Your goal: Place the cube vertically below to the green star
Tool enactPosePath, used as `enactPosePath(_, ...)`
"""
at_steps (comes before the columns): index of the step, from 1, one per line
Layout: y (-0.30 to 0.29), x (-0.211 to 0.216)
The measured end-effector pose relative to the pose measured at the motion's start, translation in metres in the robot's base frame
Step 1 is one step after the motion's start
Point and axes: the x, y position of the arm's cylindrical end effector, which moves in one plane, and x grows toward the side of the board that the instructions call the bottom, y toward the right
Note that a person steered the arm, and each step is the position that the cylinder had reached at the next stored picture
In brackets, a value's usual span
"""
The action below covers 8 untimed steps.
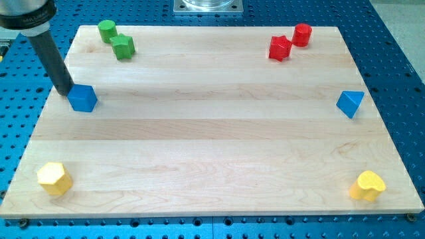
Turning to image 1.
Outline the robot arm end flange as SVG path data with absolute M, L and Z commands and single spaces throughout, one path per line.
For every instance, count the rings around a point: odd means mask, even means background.
M 1 26 L 35 37 L 50 29 L 56 11 L 54 0 L 1 0 Z

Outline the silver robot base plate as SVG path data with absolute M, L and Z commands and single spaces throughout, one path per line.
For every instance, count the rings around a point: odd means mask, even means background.
M 243 0 L 174 0 L 174 13 L 242 13 Z

